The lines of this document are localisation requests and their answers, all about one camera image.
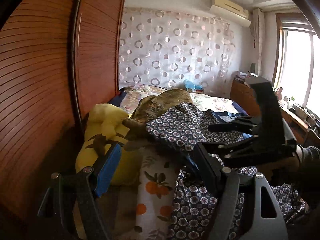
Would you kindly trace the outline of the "navy patterned pajama garment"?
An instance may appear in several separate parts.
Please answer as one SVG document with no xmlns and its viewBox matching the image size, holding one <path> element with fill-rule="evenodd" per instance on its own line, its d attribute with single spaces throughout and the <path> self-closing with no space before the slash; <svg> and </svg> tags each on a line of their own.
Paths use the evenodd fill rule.
<svg viewBox="0 0 320 240">
<path fill-rule="evenodd" d="M 248 116 L 229 115 L 226 112 L 217 113 L 211 110 L 203 112 L 193 104 L 186 102 L 169 108 L 164 114 L 147 123 L 147 132 L 152 137 L 170 148 L 171 154 L 188 163 L 178 175 L 168 239 L 204 239 L 204 234 L 209 228 L 217 205 L 217 192 L 213 187 L 208 187 L 205 184 L 202 173 L 193 163 L 191 156 L 198 143 L 213 142 L 230 145 L 254 136 L 237 131 L 210 132 L 208 130 L 209 125 L 232 121 L 258 124 Z M 214 154 L 209 155 L 217 159 L 222 167 L 227 167 L 219 157 Z M 260 172 L 256 166 L 230 167 L 230 169 L 241 176 L 248 177 Z M 285 224 L 304 210 L 305 204 L 298 200 L 297 190 L 292 184 L 270 185 L 270 187 L 278 202 Z M 241 191 L 238 194 L 235 216 L 228 239 L 236 239 L 244 201 L 245 194 Z"/>
</svg>

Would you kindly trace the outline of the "brown wooden desk cabinet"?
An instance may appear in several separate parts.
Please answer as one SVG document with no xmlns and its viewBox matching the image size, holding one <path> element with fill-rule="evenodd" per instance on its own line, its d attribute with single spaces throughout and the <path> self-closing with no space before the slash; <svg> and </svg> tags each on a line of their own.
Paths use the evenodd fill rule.
<svg viewBox="0 0 320 240">
<path fill-rule="evenodd" d="M 250 116 L 260 116 L 268 127 L 280 129 L 280 119 L 284 118 L 297 142 L 304 144 L 308 129 L 292 114 L 279 106 L 270 81 L 263 77 L 247 77 L 244 80 L 234 78 L 230 99 L 236 102 Z"/>
</svg>

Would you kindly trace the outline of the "small items on desk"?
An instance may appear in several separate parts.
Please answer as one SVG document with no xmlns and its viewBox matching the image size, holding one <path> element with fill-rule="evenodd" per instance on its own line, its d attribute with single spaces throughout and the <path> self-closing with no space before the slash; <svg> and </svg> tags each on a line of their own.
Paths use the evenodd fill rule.
<svg viewBox="0 0 320 240">
<path fill-rule="evenodd" d="M 301 105 L 296 104 L 293 97 L 288 98 L 282 94 L 283 88 L 278 87 L 274 90 L 280 107 L 293 114 L 295 119 L 299 119 L 300 122 L 305 123 L 313 131 L 319 130 L 319 119 L 316 118 L 307 108 L 303 108 Z"/>
</svg>

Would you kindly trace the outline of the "stack of books and papers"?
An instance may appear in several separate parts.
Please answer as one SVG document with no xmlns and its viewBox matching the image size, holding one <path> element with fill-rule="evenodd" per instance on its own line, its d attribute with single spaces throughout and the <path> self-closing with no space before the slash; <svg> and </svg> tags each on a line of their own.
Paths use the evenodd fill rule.
<svg viewBox="0 0 320 240">
<path fill-rule="evenodd" d="M 256 74 L 254 74 L 252 72 L 244 73 L 244 72 L 240 72 L 240 71 L 234 72 L 233 75 L 234 75 L 234 79 L 236 81 L 239 81 L 239 82 L 242 82 L 242 83 L 244 83 L 245 80 L 247 78 L 249 78 L 249 77 L 258 77 Z"/>
</svg>

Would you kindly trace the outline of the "yellow cushion with dark print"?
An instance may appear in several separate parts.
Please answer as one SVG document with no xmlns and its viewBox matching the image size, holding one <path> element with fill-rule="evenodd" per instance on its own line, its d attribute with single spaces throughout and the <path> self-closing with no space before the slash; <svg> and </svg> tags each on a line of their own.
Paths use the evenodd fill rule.
<svg viewBox="0 0 320 240">
<path fill-rule="evenodd" d="M 130 186 L 137 183 L 142 155 L 138 151 L 124 149 L 129 129 L 122 122 L 128 117 L 123 109 L 109 103 L 97 104 L 92 108 L 88 115 L 84 144 L 76 158 L 76 172 L 92 166 L 99 157 L 107 154 L 111 143 L 116 142 L 121 146 L 121 157 L 111 184 Z"/>
</svg>

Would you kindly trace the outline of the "orange fruit print towel blanket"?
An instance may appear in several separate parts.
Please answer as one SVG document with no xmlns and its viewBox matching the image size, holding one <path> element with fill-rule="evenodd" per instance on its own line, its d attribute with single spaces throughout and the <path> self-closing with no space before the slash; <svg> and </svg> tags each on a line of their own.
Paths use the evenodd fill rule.
<svg viewBox="0 0 320 240">
<path fill-rule="evenodd" d="M 133 229 L 119 239 L 166 239 L 179 168 L 152 146 L 139 149 L 142 165 Z"/>
</svg>

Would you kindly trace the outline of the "olive gold patterned pillow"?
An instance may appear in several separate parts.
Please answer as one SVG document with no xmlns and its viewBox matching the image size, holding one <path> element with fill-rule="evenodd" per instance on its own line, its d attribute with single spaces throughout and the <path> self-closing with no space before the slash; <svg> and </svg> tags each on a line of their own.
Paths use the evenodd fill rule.
<svg viewBox="0 0 320 240">
<path fill-rule="evenodd" d="M 140 100 L 132 116 L 122 122 L 129 129 L 126 134 L 127 143 L 124 145 L 124 150 L 130 152 L 149 145 L 146 124 L 164 114 L 170 107 L 182 102 L 193 103 L 187 91 L 177 88 Z"/>
</svg>

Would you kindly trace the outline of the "floral pink bed sheet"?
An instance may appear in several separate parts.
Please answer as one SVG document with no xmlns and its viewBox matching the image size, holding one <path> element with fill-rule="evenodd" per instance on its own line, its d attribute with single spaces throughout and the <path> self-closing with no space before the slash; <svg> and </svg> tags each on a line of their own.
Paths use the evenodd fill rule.
<svg viewBox="0 0 320 240">
<path fill-rule="evenodd" d="M 124 88 L 126 95 L 120 103 L 120 108 L 131 115 L 137 108 L 140 100 L 147 96 L 157 96 L 166 91 L 166 89 L 149 86 L 134 85 Z M 190 93 L 193 104 L 201 111 L 211 109 L 215 112 L 242 113 L 247 114 L 237 103 L 230 99 L 212 97 L 205 94 Z"/>
</svg>

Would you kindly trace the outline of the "circle patterned sheer curtain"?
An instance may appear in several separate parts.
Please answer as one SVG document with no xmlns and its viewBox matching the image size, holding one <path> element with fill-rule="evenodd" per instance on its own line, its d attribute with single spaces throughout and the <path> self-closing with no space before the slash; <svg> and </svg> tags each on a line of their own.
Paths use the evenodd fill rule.
<svg viewBox="0 0 320 240">
<path fill-rule="evenodd" d="M 184 88 L 227 97 L 235 52 L 230 24 L 214 17 L 125 8 L 119 40 L 119 87 Z"/>
</svg>

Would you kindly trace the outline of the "brown wooden wardrobe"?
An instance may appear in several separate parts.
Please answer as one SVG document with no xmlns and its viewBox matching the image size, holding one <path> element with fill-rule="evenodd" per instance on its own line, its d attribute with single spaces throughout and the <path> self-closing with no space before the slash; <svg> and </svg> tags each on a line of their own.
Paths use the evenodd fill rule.
<svg viewBox="0 0 320 240">
<path fill-rule="evenodd" d="M 118 91 L 124 0 L 22 0 L 1 29 L 1 207 L 35 215 L 78 151 L 83 118 Z"/>
</svg>

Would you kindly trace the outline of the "white wall air conditioner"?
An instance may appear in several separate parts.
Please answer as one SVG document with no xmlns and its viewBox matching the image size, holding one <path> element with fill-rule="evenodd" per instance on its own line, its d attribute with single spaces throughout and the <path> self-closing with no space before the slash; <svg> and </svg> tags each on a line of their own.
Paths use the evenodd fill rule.
<svg viewBox="0 0 320 240">
<path fill-rule="evenodd" d="M 247 28 L 251 25 L 249 11 L 229 0 L 212 0 L 210 13 L 242 27 Z"/>
</svg>

